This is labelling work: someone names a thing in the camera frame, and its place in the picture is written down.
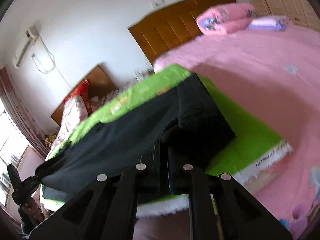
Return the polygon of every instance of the white wall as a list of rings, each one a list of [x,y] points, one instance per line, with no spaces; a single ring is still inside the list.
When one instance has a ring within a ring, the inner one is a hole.
[[[36,168],[41,163],[43,163],[43,160],[34,152],[34,150],[31,147],[29,147],[23,159],[21,160],[21,163],[18,168],[21,181],[25,180],[30,176],[34,176]],[[9,193],[10,196],[12,192],[13,192],[13,189],[11,188]],[[10,197],[7,203],[7,212],[17,221],[21,222],[21,219],[18,213],[18,207],[19,206]]]
[[[26,29],[36,23],[57,67],[73,87],[92,67],[104,62],[121,85],[146,69],[144,54],[127,28],[152,11],[154,0],[15,0],[0,22],[0,56],[11,66],[15,87],[45,130],[69,92],[56,70],[41,74],[29,58],[15,69],[11,58]],[[165,0],[166,4],[178,0]]]

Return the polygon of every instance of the wooden board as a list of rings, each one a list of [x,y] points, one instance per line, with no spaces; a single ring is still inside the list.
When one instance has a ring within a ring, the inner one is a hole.
[[[209,7],[236,0],[184,0],[145,16],[129,27],[131,35],[150,61],[202,34],[196,17]]]
[[[101,69],[100,65],[94,67],[79,83],[72,88],[68,95],[84,80],[89,82],[89,98],[98,96],[103,97],[110,93],[112,90],[117,89],[111,79],[105,74]],[[51,118],[61,126],[61,119],[63,114],[64,103],[62,103],[56,108],[56,110],[51,115]]]

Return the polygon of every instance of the pink curtain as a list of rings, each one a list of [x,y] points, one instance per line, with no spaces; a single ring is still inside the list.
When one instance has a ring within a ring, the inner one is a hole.
[[[48,150],[44,146],[45,135],[17,95],[6,68],[0,69],[0,99],[20,132],[39,156],[45,159],[48,154]]]

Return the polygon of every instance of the wall switch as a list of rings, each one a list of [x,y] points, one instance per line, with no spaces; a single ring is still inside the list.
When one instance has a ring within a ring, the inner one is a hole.
[[[156,0],[154,2],[151,3],[153,9],[161,7],[163,5],[165,5],[165,1],[164,0]]]

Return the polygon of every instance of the human hand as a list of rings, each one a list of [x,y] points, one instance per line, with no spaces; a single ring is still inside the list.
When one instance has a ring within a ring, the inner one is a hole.
[[[22,206],[21,210],[23,213],[32,217],[35,221],[42,222],[44,220],[44,215],[41,212],[41,209],[38,207],[38,204],[33,198],[28,199],[29,207]]]

